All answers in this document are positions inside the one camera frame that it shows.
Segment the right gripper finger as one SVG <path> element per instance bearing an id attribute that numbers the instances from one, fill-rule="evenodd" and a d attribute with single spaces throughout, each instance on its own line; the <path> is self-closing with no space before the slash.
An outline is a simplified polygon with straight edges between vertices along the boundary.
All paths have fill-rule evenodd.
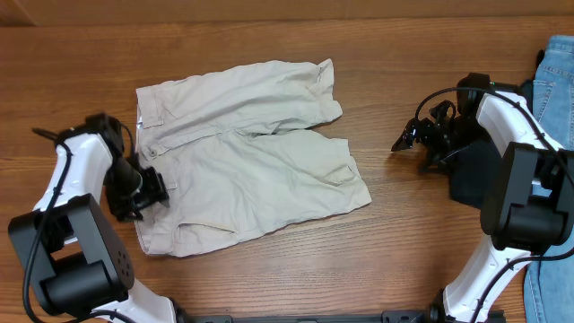
<path id="1" fill-rule="evenodd" d="M 398 152 L 411 149 L 413 147 L 413 143 L 417 139 L 417 135 L 418 135 L 418 121 L 416 118 L 412 118 L 407 122 L 407 124 L 404 127 L 404 131 L 392 145 L 391 151 Z"/>
<path id="2" fill-rule="evenodd" d="M 425 161 L 420 165 L 421 173 L 450 173 L 457 164 L 457 156 L 467 146 L 456 148 L 449 152 L 428 149 Z"/>

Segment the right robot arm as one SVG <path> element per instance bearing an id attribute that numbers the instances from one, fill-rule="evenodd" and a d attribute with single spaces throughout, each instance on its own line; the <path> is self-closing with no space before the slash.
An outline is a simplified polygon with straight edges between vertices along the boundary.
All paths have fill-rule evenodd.
<path id="1" fill-rule="evenodd" d="M 393 310 L 385 322 L 503 322 L 491 306 L 516 274 L 573 228 L 573 153 L 547 135 L 521 89 L 470 73 L 430 115 L 413 117 L 393 144 L 395 152 L 422 144 L 425 172 L 453 174 L 462 153 L 477 142 L 501 158 L 480 207 L 483 237 L 458 277 L 426 310 Z"/>

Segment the dark navy shirt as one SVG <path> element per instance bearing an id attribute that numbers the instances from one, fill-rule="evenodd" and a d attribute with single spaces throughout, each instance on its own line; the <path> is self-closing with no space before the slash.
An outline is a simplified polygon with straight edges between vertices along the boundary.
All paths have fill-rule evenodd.
<path id="1" fill-rule="evenodd" d="M 486 132 L 479 127 L 474 113 L 483 98 L 482 92 L 470 91 L 471 87 L 503 91 L 526 99 L 533 109 L 534 81 L 527 79 L 520 85 L 495 83 L 487 74 L 470 73 L 457 86 L 455 111 L 458 116 L 449 122 L 458 152 L 448 161 L 450 198 L 464 205 L 481 208 L 483 200 L 496 179 L 501 165 L 499 151 Z"/>

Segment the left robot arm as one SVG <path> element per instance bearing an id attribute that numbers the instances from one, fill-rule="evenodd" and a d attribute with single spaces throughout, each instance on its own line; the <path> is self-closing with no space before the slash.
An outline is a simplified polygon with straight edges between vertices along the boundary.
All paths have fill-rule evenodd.
<path id="1" fill-rule="evenodd" d="M 135 278 L 122 240 L 100 208 L 105 197 L 120 222 L 143 218 L 144 208 L 167 205 L 162 175 L 143 167 L 130 132 L 107 114 L 59 133 L 35 129 L 52 141 L 57 164 L 43 197 L 27 214 L 13 218 L 8 234 L 22 267 L 23 308 L 37 322 L 30 301 L 50 316 L 73 322 L 187 322 L 172 299 Z"/>

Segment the beige shorts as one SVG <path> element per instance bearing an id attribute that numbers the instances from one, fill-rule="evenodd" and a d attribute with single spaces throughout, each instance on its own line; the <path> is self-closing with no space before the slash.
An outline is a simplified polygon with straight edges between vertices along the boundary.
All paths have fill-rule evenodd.
<path id="1" fill-rule="evenodd" d="M 136 90 L 136 150 L 166 205 L 135 225 L 143 252 L 184 258 L 346 214 L 370 192 L 344 138 L 331 60 L 268 61 Z"/>

